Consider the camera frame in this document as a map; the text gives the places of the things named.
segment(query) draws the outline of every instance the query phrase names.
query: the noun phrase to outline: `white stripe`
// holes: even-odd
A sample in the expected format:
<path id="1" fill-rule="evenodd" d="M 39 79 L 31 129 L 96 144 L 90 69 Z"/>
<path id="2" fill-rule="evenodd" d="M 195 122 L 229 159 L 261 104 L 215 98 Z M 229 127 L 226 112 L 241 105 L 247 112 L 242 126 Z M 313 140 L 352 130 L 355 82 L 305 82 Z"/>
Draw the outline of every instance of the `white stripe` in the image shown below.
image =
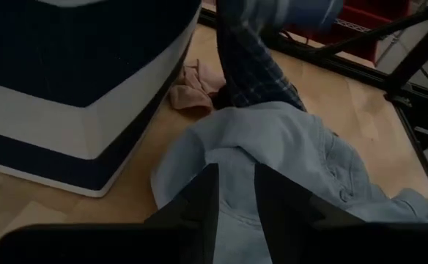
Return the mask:
<path id="1" fill-rule="evenodd" d="M 274 25 L 281 26 L 286 20 L 287 13 L 289 12 L 289 4 L 294 0 L 277 0 L 276 5 L 276 18 L 274 19 Z"/>
<path id="2" fill-rule="evenodd" d="M 154 116 L 152 116 L 150 120 L 150 124 L 154 120 L 154 117 L 157 115 L 157 113 L 160 111 L 161 106 L 157 107 L 157 111 L 155 112 Z M 131 149 L 131 151 L 126 156 L 125 160 L 118 166 L 118 169 L 113 173 L 113 175 L 108 179 L 104 187 L 102 187 L 100 190 L 90 190 L 78 186 L 73 186 L 67 183 L 62 183 L 57 180 L 51 180 L 46 177 L 41 177 L 38 175 L 33 175 L 27 172 L 22 172 L 17 169 L 9 168 L 7 166 L 3 166 L 0 164 L 0 173 L 4 173 L 7 175 L 12 175 L 15 177 L 19 177 L 24 180 L 30 180 L 32 182 L 41 183 L 46 186 L 54 187 L 54 188 L 60 188 L 65 191 L 70 191 L 76 194 L 82 194 L 88 197 L 103 197 L 105 194 L 110 190 L 110 188 L 113 186 L 113 183 L 117 180 L 117 178 L 121 175 L 123 169 L 125 168 L 128 161 L 133 157 L 135 152 L 137 152 L 137 149 L 141 145 L 142 141 L 144 140 L 144 137 L 146 136 L 147 130 L 143 132 L 139 140 L 134 144 L 134 147 Z"/>
<path id="3" fill-rule="evenodd" d="M 330 15 L 331 9 L 333 8 L 334 2 L 336 0 L 331 0 L 330 6 L 328 7 L 328 10 L 326 10 L 325 16 L 322 19 L 322 23 L 320 23 L 320 25 L 323 25 L 323 23 L 325 22 L 326 18 L 328 17 L 328 15 Z"/>
<path id="4" fill-rule="evenodd" d="M 244 10 L 242 12 L 242 15 L 240 17 L 242 21 L 249 20 L 251 18 L 253 9 L 257 5 L 257 0 L 235 0 L 235 1 L 243 1 L 244 3 L 246 3 Z"/>
<path id="5" fill-rule="evenodd" d="M 106 0 L 37 0 L 57 7 L 80 7 L 86 4 L 94 4 Z"/>
<path id="6" fill-rule="evenodd" d="M 190 40 L 198 14 L 157 58 L 86 108 L 0 87 L 0 135 L 72 157 L 95 159 L 168 78 Z"/>

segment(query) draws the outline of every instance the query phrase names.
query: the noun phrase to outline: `navy blue stripe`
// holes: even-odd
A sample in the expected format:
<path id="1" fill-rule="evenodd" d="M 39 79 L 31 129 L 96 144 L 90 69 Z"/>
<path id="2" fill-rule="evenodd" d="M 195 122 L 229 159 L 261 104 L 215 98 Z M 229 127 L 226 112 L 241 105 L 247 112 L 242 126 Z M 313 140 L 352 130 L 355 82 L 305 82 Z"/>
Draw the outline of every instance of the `navy blue stripe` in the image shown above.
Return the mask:
<path id="1" fill-rule="evenodd" d="M 0 164 L 29 174 L 90 190 L 100 190 L 141 138 L 152 116 L 177 78 L 189 44 L 163 86 L 144 110 L 94 160 L 75 158 L 0 136 Z"/>
<path id="2" fill-rule="evenodd" d="M 86 107 L 151 62 L 200 0 L 108 0 L 74 8 L 0 0 L 0 86 Z"/>

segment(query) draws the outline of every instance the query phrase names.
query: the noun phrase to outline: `wooden floor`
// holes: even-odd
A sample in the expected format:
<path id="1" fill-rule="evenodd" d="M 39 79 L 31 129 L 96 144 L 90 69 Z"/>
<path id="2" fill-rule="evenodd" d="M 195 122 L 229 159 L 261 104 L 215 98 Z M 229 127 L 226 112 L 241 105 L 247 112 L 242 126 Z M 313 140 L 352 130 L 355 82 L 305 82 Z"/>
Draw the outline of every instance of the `wooden floor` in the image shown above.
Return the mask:
<path id="1" fill-rule="evenodd" d="M 273 56 L 298 88 L 307 109 L 358 150 L 373 183 L 389 196 L 411 187 L 428 197 L 428 179 L 393 106 L 380 90 L 277 52 Z M 212 29 L 197 27 L 187 59 L 201 59 L 221 71 Z M 170 142 L 203 115 L 174 111 L 165 101 L 139 150 L 102 199 L 0 174 L 0 236 L 31 223 L 145 220 L 155 211 L 149 180 L 152 169 Z"/>

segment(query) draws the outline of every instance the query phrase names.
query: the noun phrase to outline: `blue object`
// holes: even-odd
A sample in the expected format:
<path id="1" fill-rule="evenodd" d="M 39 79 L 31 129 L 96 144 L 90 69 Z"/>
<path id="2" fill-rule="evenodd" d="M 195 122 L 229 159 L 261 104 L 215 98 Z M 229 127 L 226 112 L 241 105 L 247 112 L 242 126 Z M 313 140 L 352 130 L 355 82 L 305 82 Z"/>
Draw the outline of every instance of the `blue object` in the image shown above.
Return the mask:
<path id="1" fill-rule="evenodd" d="M 343 8 L 343 0 L 237 0 L 222 3 L 225 18 L 282 27 L 293 24 L 320 30 L 331 26 Z"/>

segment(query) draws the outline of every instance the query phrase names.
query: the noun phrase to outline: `light blue denim jacket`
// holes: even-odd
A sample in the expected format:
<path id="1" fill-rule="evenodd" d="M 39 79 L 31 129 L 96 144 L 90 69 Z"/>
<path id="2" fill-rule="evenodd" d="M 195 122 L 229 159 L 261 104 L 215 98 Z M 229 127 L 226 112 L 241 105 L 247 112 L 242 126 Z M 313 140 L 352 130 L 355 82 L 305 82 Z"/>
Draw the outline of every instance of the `light blue denim jacket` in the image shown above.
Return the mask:
<path id="1" fill-rule="evenodd" d="M 365 221 L 428 222 L 428 199 L 410 189 L 389 199 L 318 117 L 280 102 L 227 108 L 186 130 L 152 176 L 161 208 L 205 165 L 219 164 L 216 264 L 271 263 L 254 192 L 257 162 Z"/>

